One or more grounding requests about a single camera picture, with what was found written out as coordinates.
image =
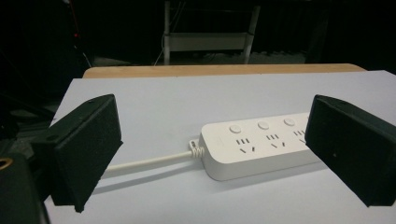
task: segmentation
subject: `black device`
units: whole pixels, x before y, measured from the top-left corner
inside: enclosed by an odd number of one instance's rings
[[[348,103],[317,95],[308,147],[367,205],[396,199],[396,127]]]
[[[115,96],[93,98],[32,142],[27,161],[0,159],[0,217],[6,223],[49,223],[44,200],[84,210],[94,188],[121,146]]]

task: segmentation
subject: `white surface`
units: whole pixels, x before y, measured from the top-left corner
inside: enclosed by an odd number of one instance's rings
[[[124,142],[112,164],[188,150],[207,123],[309,111],[315,94],[396,124],[396,76],[386,72],[76,79],[55,118],[108,93]],[[218,182],[188,161],[102,180],[82,214],[46,205],[54,224],[396,223],[395,205],[365,207],[322,162]]]
[[[305,145],[309,113],[206,124],[199,146],[210,177],[230,180],[318,162]],[[268,129],[259,127],[268,123]],[[230,127],[239,127],[233,132]]]

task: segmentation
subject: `dark background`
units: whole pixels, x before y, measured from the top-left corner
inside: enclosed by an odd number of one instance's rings
[[[2,94],[32,104],[62,99],[95,57],[151,65],[161,52],[163,1],[71,3],[1,1]],[[175,32],[245,32],[247,11],[257,3],[262,9],[253,52],[302,51],[306,63],[354,63],[396,73],[395,10],[386,0],[188,1]]]

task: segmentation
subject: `white cable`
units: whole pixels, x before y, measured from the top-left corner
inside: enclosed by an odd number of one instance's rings
[[[202,147],[192,148],[191,151],[179,153],[176,155],[160,157],[145,161],[135,161],[119,165],[112,165],[107,167],[102,179],[115,177],[119,175],[128,175],[142,171],[152,170],[164,166],[169,166],[190,159],[199,159],[204,156],[204,149]]]

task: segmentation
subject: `white power strip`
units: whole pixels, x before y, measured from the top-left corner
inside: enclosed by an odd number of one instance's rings
[[[216,180],[257,175],[320,161],[305,145],[309,113],[206,124],[191,147],[203,147]]]

